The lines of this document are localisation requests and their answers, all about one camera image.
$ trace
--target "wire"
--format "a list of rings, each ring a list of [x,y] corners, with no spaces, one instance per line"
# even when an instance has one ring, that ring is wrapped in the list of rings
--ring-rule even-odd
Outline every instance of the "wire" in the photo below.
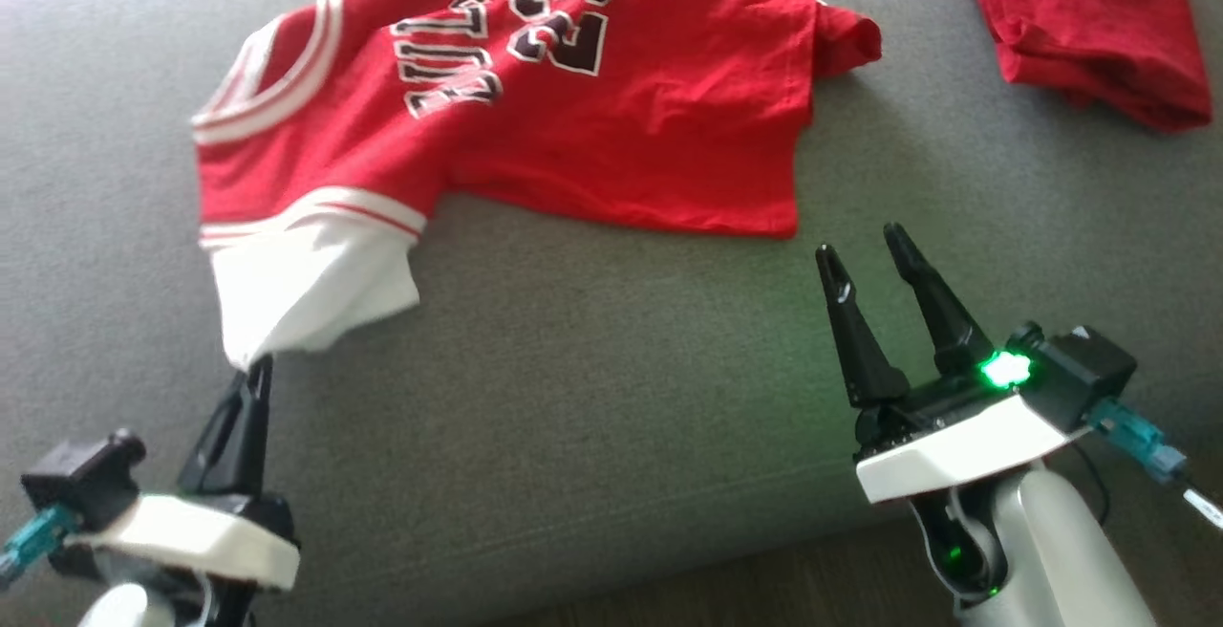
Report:
[[[1091,456],[1088,456],[1087,451],[1082,449],[1082,445],[1071,442],[1070,447],[1079,453],[1079,457],[1082,457],[1082,462],[1087,466],[1087,472],[1091,473],[1091,478],[1096,479],[1096,488],[1099,489],[1101,497],[1101,507],[1099,513],[1096,515],[1096,522],[1103,527],[1104,523],[1108,522],[1108,513],[1113,510],[1113,496],[1108,493],[1108,486],[1104,484],[1103,475],[1099,475],[1099,469],[1097,469],[1096,462],[1091,461]]]
[[[956,584],[953,583],[951,579],[948,579],[944,568],[939,566],[938,562],[934,560],[934,551],[931,549],[931,543],[929,543],[929,532],[926,530],[926,521],[921,518],[921,512],[917,511],[917,506],[914,505],[911,500],[909,501],[909,510],[912,510],[914,517],[917,518],[917,528],[921,529],[921,540],[926,545],[926,560],[929,562],[929,568],[934,571],[934,577],[938,578],[939,583],[943,584],[943,587],[947,587],[948,592],[951,592],[951,596],[955,598],[958,605],[960,605],[961,603],[966,604],[977,603],[982,596],[976,595],[974,593],[966,593],[959,587],[956,587]]]
[[[199,617],[196,618],[196,622],[188,623],[187,627],[207,627],[213,620],[213,609],[215,607],[213,604],[216,600],[216,595],[213,592],[213,583],[208,578],[208,574],[198,570],[193,574],[196,574],[196,581],[199,582],[199,590],[203,592],[204,605],[201,607]]]
[[[1205,488],[1199,486],[1189,478],[1189,473],[1185,472],[1184,467],[1175,474],[1177,482],[1183,489],[1180,497],[1184,497],[1185,502],[1192,506],[1199,515],[1206,518],[1207,522],[1213,524],[1218,529],[1223,529],[1223,512],[1219,510],[1219,505],[1214,500],[1219,500],[1218,496],[1213,495],[1213,491],[1207,491]]]

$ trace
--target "robotic arm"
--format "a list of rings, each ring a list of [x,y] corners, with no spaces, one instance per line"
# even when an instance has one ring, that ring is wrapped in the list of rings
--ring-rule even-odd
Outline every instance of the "robotic arm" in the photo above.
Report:
[[[884,235],[934,343],[923,386],[887,361],[835,249],[817,253],[867,500],[909,501],[966,627],[1153,626],[1082,497],[1042,464],[1101,431],[1223,528],[1184,456],[1115,400],[1134,357],[1092,328],[1046,339],[1035,323],[998,348],[904,229]],[[130,431],[48,453],[22,474],[37,513],[4,546],[0,592],[49,557],[110,587],[81,627],[253,627],[256,595],[292,589],[300,563],[289,504],[263,490],[270,386],[270,357],[236,375],[174,496],[132,480],[146,450]]]
[[[1035,323],[998,348],[904,227],[884,240],[934,343],[939,378],[918,387],[887,361],[835,249],[817,252],[867,500],[909,501],[966,627],[1155,626],[1082,497],[1042,461],[1098,430],[1161,482],[1186,480],[1184,456],[1115,401],[1134,357],[1092,328],[1046,339]]]
[[[287,501],[263,490],[272,358],[238,374],[179,475],[142,494],[144,445],[117,431],[61,444],[22,474],[37,517],[5,545],[0,589],[42,556],[110,589],[79,627],[243,627],[259,592],[294,587],[300,544]]]

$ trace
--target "cable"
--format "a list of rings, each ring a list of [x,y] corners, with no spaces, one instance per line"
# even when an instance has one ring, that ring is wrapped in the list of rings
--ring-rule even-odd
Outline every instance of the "cable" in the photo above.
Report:
[[[187,627],[207,627],[213,620],[213,610],[215,609],[216,595],[213,592],[213,582],[208,578],[208,574],[196,571],[196,581],[199,582],[199,590],[203,592],[203,607],[199,610],[199,617],[196,622],[188,623]]]
[[[48,506],[35,515],[0,546],[0,594],[76,530],[76,516],[66,506]]]
[[[1189,473],[1184,469],[1177,473],[1175,479],[1184,489],[1180,497],[1184,497],[1185,502],[1192,506],[1207,522],[1218,529],[1223,529],[1223,511],[1211,500],[1211,497],[1217,496],[1207,495],[1206,489],[1194,484],[1194,480],[1189,478]]]
[[[948,592],[951,592],[951,596],[954,596],[958,603],[977,603],[981,596],[977,596],[974,593],[965,593],[963,589],[956,587],[951,579],[947,578],[944,570],[934,560],[934,551],[931,549],[929,532],[926,530],[926,522],[921,518],[917,506],[914,505],[911,500],[909,501],[909,510],[912,510],[914,517],[917,518],[917,528],[921,529],[921,540],[926,545],[926,560],[929,562],[929,568],[934,571],[934,577],[938,578],[940,584],[947,587]]]
[[[1205,497],[1219,497],[1217,490],[1207,489],[1206,486],[1199,486],[1197,482],[1195,482],[1191,478],[1191,475],[1189,475],[1189,467],[1181,467],[1181,469],[1177,472],[1177,474],[1173,475],[1173,478],[1180,484],[1183,484],[1183,486],[1188,489],[1194,489]]]
[[[997,593],[997,587],[1007,578],[1005,554],[1003,554],[1002,546],[989,528],[964,512],[964,505],[960,501],[960,486],[951,486],[948,494],[950,497],[950,517],[953,521],[960,523],[960,529],[967,534],[972,545],[976,546],[977,552],[981,554],[983,565],[983,577],[978,579],[983,582],[981,590],[974,594],[963,594],[960,598],[986,600]]]
[[[1079,453],[1079,457],[1082,457],[1082,462],[1084,464],[1087,466],[1087,472],[1091,473],[1091,478],[1096,479],[1096,486],[1099,489],[1099,497],[1101,497],[1101,507],[1099,507],[1099,513],[1096,515],[1096,522],[1098,522],[1099,526],[1103,527],[1104,523],[1108,522],[1108,513],[1112,512],[1113,510],[1113,496],[1112,494],[1108,493],[1108,486],[1106,486],[1104,484],[1103,475],[1099,475],[1099,469],[1097,469],[1096,462],[1091,461],[1091,456],[1088,456],[1087,451],[1082,449],[1082,445],[1079,445],[1077,442],[1071,442],[1070,447],[1073,447],[1075,452]]]

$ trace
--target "red jersey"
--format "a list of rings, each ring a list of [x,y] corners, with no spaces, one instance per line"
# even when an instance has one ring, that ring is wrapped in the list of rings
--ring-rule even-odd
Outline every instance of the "red jersey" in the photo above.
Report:
[[[790,236],[811,83],[879,55],[817,0],[317,0],[193,119],[236,367],[416,304],[445,191],[656,230]]]

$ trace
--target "white stripe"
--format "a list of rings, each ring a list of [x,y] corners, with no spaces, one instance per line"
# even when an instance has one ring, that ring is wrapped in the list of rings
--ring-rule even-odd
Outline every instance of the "white stripe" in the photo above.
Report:
[[[234,59],[234,65],[225,75],[225,78],[221,79],[220,86],[216,87],[216,92],[213,93],[213,97],[204,104],[204,108],[193,117],[214,117],[221,110],[219,105],[221,99],[225,99],[230,87],[235,84],[238,88],[234,97],[241,100],[249,99],[251,93],[258,86],[257,76],[263,75],[263,67],[272,55],[272,42],[276,37],[276,28],[280,26],[281,20],[284,20],[284,16],[276,16],[272,22],[246,38],[237,57]]]
[[[314,29],[292,68],[289,68],[284,78],[278,79],[253,99],[226,105],[226,109],[210,109],[192,117],[196,142],[231,143],[235,139],[249,138],[251,134],[269,130],[301,109],[327,82],[331,62],[340,48],[342,21],[342,0],[317,0]]]
[[[347,204],[352,205],[352,208],[368,210],[368,213],[375,213],[416,232],[423,232],[428,222],[424,214],[415,208],[390,199],[390,197],[379,196],[375,192],[360,191],[360,188],[355,187],[319,187],[318,191],[308,192],[301,199],[290,204],[283,213],[276,214],[276,216],[265,218],[263,221],[205,222],[205,225],[199,227],[201,244],[203,248],[223,248],[235,243],[235,240],[240,240],[245,235],[283,232],[292,227],[295,222],[301,221],[301,219],[312,216],[316,213],[339,213],[342,216],[362,218],[361,213],[341,208],[328,208],[327,204]],[[366,218],[366,221],[378,222],[377,219],[369,218]],[[407,235],[407,232],[404,232],[404,235],[411,238],[411,235]]]
[[[1223,529],[1223,512],[1219,512],[1218,506],[1214,506],[1214,504],[1192,489],[1185,489],[1185,501],[1195,506],[1197,512],[1202,513],[1202,517],[1208,519],[1211,524]]]

